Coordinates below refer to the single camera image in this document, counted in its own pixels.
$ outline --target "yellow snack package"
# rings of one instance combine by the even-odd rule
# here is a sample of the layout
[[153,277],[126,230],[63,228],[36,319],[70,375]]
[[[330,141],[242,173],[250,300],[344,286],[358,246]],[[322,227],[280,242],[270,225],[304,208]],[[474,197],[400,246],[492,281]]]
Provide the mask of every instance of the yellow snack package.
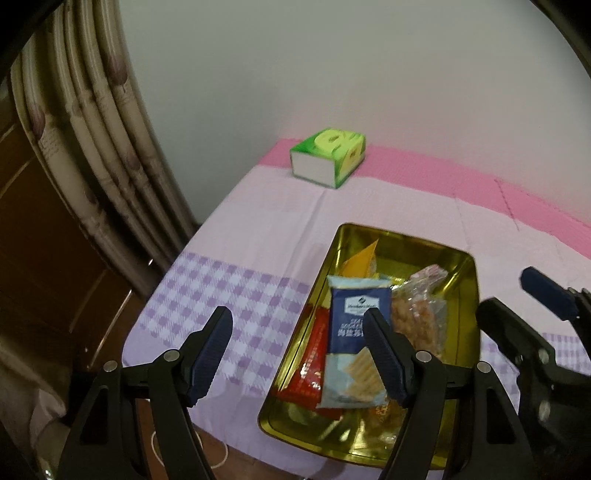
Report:
[[[375,248],[378,244],[376,240],[373,244],[365,247],[361,252],[356,253],[343,263],[338,275],[347,278],[372,278],[376,273]],[[322,302],[324,308],[330,308],[330,289],[326,293]]]

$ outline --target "curtain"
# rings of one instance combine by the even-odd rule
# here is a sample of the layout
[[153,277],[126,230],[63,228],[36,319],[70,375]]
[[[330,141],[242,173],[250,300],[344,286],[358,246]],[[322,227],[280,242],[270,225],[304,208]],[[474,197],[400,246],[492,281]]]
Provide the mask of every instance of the curtain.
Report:
[[11,84],[64,204],[148,297],[196,224],[139,108],[116,20],[113,0],[60,5],[13,64]]

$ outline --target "green tissue box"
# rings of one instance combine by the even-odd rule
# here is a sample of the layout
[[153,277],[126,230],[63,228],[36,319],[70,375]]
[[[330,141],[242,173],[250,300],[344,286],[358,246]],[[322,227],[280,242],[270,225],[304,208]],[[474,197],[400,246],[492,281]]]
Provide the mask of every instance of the green tissue box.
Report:
[[293,147],[290,158],[294,176],[337,189],[365,158],[365,135],[327,128]]

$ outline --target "screw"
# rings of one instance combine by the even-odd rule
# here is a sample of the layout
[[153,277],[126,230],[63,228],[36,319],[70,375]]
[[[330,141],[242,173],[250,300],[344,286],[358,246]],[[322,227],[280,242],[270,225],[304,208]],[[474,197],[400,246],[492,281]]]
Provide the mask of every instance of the screw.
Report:
[[538,418],[540,421],[546,421],[550,417],[550,402],[542,400],[538,408]]
[[542,364],[544,365],[550,361],[550,356],[548,355],[548,352],[543,348],[540,348],[538,350],[538,358],[540,359],[540,362],[542,362]]
[[424,364],[429,363],[431,358],[433,358],[431,354],[425,350],[419,350],[415,356],[419,362],[423,362]]
[[476,368],[484,374],[487,374],[492,370],[492,367],[486,362],[478,362]]
[[178,350],[169,350],[168,352],[165,352],[164,359],[167,362],[174,362],[177,358],[179,358],[179,356],[181,356],[181,354],[178,352]]
[[117,362],[115,360],[109,360],[107,363],[105,363],[103,365],[103,370],[105,372],[112,372],[115,368],[117,368],[119,365],[117,364]]

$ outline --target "pink blanket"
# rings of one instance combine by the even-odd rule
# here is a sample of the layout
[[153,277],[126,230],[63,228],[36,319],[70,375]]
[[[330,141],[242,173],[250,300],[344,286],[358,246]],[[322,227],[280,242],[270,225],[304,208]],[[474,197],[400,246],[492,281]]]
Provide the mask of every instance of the pink blanket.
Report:
[[[476,259],[481,298],[496,296],[557,348],[591,369],[570,324],[523,293],[521,270],[536,266],[564,286],[591,286],[591,228],[499,179],[452,162],[369,147],[339,189],[295,179],[292,140],[281,140],[232,190],[167,273],[130,333],[127,365],[148,362],[198,329],[216,304],[234,312],[235,335],[210,394],[192,419],[216,437],[279,468],[322,480],[372,479],[286,445],[256,425],[258,410],[336,229],[354,222],[429,238]],[[514,373],[483,343],[515,398]]]

